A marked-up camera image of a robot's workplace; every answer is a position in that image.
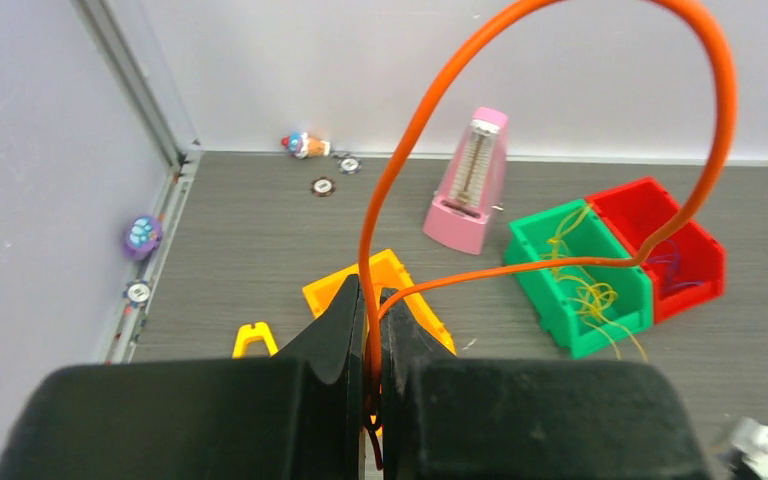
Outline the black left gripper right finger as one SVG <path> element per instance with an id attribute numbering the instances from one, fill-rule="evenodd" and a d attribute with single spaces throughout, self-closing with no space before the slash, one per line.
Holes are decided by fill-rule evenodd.
<path id="1" fill-rule="evenodd" d="M 684 406 L 656 368 L 459 358 L 403 303 L 381 321 L 388 479 L 705 479 Z"/>

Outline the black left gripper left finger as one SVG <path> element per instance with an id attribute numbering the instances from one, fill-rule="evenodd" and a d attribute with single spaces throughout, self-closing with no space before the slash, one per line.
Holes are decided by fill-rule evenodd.
<path id="1" fill-rule="evenodd" d="M 352 275 L 270 357 L 58 370 L 16 421 L 0 479 L 360 479 L 363 336 Z"/>

